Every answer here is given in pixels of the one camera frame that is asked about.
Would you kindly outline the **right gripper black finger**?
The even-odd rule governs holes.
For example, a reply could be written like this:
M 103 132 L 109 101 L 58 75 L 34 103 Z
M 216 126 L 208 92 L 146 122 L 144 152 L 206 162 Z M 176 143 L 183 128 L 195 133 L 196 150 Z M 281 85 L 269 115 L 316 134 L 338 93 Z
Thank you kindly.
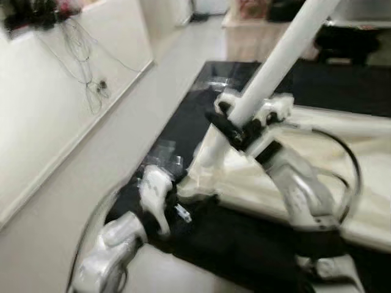
M 245 148 L 245 131 L 237 125 L 234 125 L 231 120 L 224 114 L 218 112 L 206 112 L 206 119 L 209 123 L 226 138 L 226 141 L 234 149 Z

